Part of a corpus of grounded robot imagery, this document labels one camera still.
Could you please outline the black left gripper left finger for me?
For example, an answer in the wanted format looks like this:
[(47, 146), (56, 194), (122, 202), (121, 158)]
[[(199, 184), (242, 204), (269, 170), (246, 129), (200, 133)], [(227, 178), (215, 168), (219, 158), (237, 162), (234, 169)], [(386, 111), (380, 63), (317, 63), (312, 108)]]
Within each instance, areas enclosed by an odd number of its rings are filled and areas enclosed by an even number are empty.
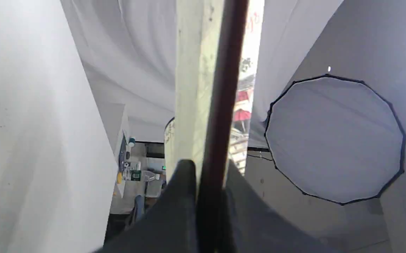
[(157, 203), (99, 253), (196, 253), (195, 164), (181, 160)]

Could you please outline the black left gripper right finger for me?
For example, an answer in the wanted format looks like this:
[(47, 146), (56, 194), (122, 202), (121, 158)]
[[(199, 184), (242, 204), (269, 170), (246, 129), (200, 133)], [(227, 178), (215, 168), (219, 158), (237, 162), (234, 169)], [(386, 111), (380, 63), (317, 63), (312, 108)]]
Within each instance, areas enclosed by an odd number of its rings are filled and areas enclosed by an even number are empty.
[(332, 253), (275, 212), (230, 161), (222, 193), (222, 253)]

